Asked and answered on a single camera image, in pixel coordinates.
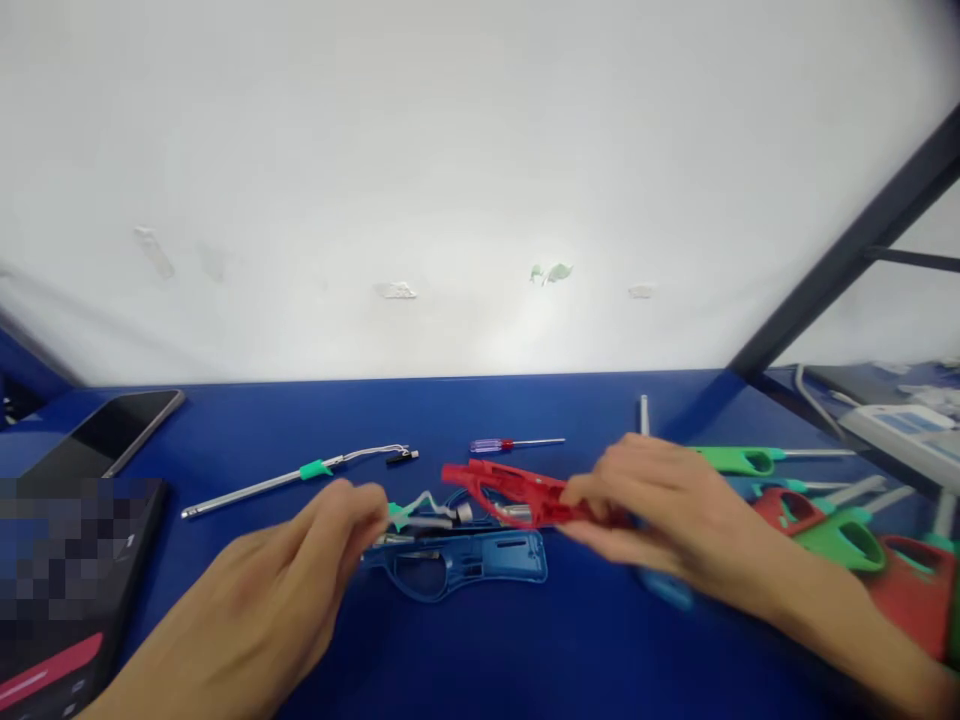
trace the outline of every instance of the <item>metal frame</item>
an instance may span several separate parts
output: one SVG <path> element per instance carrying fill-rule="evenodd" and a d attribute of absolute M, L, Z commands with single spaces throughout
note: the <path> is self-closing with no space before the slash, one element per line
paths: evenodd
<path fill-rule="evenodd" d="M 756 381 L 878 260 L 960 272 L 960 259 L 888 248 L 960 179 L 960 105 L 784 300 L 727 370 Z"/>

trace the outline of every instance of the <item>blue table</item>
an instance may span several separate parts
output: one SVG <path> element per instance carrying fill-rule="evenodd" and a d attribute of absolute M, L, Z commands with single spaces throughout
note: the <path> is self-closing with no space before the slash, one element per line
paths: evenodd
<path fill-rule="evenodd" d="M 77 390 L 0 434 L 0 473 L 16 476 L 107 398 Z M 590 469 L 636 426 L 650 398 L 654 434 L 684 444 L 829 447 L 825 435 L 736 376 L 717 371 L 212 385 L 187 402 L 124 471 L 173 488 L 139 590 L 124 658 L 236 536 L 292 517 L 317 491 L 297 484 L 192 522 L 187 505 L 292 470 L 318 457 L 387 443 L 419 460 L 382 457 L 344 474 L 380 482 L 392 500 L 440 483 L 481 437 L 566 437 L 518 450 L 508 464 L 565 478 Z M 783 475 L 855 481 L 860 458 L 784 463 Z M 930 503 L 911 497 L 881 513 L 880 532 L 917 535 Z M 481 583 L 421 605 L 380 574 L 361 574 L 344 598 L 333 644 L 281 717 L 459 718 L 588 716 L 778 717 L 839 713 L 839 676 L 767 627 L 703 598 L 683 613 L 647 593 L 623 567 L 544 533 L 544 585 Z"/>

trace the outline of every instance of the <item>green plastic clip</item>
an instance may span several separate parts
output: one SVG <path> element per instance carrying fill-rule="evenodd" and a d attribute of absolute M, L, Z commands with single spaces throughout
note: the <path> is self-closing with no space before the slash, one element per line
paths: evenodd
<path fill-rule="evenodd" d="M 690 449 L 703 455 L 707 462 L 719 472 L 750 477 L 773 475 L 774 461 L 786 458 L 783 451 L 776 448 L 695 447 Z"/>
<path fill-rule="evenodd" d="M 318 475 L 333 476 L 333 473 L 330 472 L 330 468 L 323 464 L 323 460 L 315 460 L 314 462 L 307 463 L 300 468 L 301 480 L 311 480 Z"/>
<path fill-rule="evenodd" d="M 960 540 L 953 545 L 953 552 L 960 557 Z M 960 573 L 957 573 L 953 601 L 950 603 L 950 635 L 947 637 L 947 663 L 960 670 Z"/>
<path fill-rule="evenodd" d="M 887 565 L 887 556 L 867 528 L 872 516 L 863 508 L 840 510 L 794 537 L 810 552 L 850 570 L 880 572 Z"/>

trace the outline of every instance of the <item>power strip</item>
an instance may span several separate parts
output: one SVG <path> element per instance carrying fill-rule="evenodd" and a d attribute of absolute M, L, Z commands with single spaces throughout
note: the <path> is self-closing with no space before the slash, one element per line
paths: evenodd
<path fill-rule="evenodd" d="M 840 424 L 874 447 L 960 494 L 960 431 L 923 405 L 861 405 Z"/>

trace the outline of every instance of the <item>left hand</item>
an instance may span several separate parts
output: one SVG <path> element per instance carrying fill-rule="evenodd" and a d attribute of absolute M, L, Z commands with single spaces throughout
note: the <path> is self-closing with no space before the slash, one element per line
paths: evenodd
<path fill-rule="evenodd" d="M 326 652 L 360 555 L 386 528 L 383 488 L 341 479 L 290 522 L 234 540 L 84 720 L 272 716 Z"/>

